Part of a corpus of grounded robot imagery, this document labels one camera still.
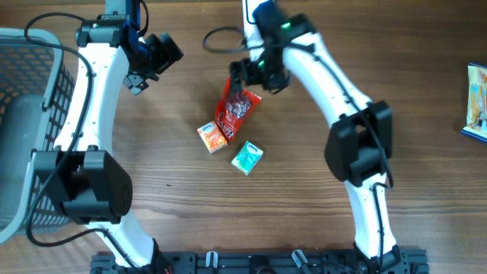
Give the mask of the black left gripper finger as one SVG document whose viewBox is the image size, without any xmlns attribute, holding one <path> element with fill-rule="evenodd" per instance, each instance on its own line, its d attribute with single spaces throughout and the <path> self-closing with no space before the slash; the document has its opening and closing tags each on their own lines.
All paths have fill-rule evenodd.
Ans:
<svg viewBox="0 0 487 274">
<path fill-rule="evenodd" d="M 159 77 L 154 73 L 129 73 L 123 79 L 123 84 L 129 89 L 132 95 L 137 96 L 149 87 L 147 80 L 159 81 Z"/>
<path fill-rule="evenodd" d="M 160 39 L 164 49 L 168 54 L 168 59 L 171 62 L 179 61 L 183 57 L 182 50 L 178 47 L 178 45 L 173 41 L 173 39 L 167 32 L 162 33 L 160 35 Z"/>
</svg>

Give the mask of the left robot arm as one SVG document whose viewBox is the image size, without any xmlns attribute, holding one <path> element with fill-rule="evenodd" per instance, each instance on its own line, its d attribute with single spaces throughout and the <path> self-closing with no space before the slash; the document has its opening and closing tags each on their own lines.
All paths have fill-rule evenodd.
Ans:
<svg viewBox="0 0 487 274">
<path fill-rule="evenodd" d="M 143 1 L 108 1 L 76 33 L 78 75 L 61 132 L 51 151 L 35 155 L 39 196 L 55 210 L 96 234 L 110 248 L 96 256 L 94 273 L 170 273 L 173 268 L 138 223 L 132 209 L 132 180 L 113 158 L 113 124 L 119 93 L 140 94 L 149 81 L 182 58 L 167 34 L 148 32 Z"/>
</svg>

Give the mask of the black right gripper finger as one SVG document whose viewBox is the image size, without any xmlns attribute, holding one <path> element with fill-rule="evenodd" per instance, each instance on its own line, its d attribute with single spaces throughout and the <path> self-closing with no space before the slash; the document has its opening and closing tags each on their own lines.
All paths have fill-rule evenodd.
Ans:
<svg viewBox="0 0 487 274">
<path fill-rule="evenodd" d="M 229 65 L 231 91 L 240 94 L 247 84 L 247 67 L 245 61 L 232 62 Z"/>
<path fill-rule="evenodd" d="M 289 86 L 290 81 L 290 78 L 284 78 L 276 81 L 267 81 L 263 85 L 263 90 L 267 91 L 269 94 L 278 94 L 282 90 L 286 89 L 287 86 Z"/>
</svg>

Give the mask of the yellow snack bag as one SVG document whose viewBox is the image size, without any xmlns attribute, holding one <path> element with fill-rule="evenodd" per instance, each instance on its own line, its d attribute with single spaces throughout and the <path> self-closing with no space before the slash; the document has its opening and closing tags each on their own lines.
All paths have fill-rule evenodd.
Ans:
<svg viewBox="0 0 487 274">
<path fill-rule="evenodd" d="M 469 63 L 466 125 L 461 133 L 486 143 L 486 66 Z"/>
</svg>

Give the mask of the red candy bag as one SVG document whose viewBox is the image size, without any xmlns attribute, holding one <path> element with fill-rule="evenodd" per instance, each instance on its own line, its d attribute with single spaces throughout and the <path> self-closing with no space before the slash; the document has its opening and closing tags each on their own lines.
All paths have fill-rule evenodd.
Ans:
<svg viewBox="0 0 487 274">
<path fill-rule="evenodd" d="M 234 92 L 228 77 L 220 101 L 215 111 L 215 122 L 224 137 L 232 142 L 244 123 L 262 101 L 258 95 L 243 89 Z"/>
</svg>

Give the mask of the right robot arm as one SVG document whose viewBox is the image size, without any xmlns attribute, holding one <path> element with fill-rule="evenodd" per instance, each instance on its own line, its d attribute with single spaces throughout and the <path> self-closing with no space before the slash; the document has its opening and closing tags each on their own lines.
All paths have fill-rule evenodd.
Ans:
<svg viewBox="0 0 487 274">
<path fill-rule="evenodd" d="M 242 9 L 241 49 L 250 57 L 231 64 L 231 93 L 250 85 L 280 92 L 291 76 L 302 83 L 329 126 L 324 156 L 348 192 L 358 255 L 368 272 L 386 272 L 398 263 L 385 201 L 393 186 L 390 108 L 356 88 L 305 15 L 288 17 L 274 1 L 244 1 Z"/>
</svg>

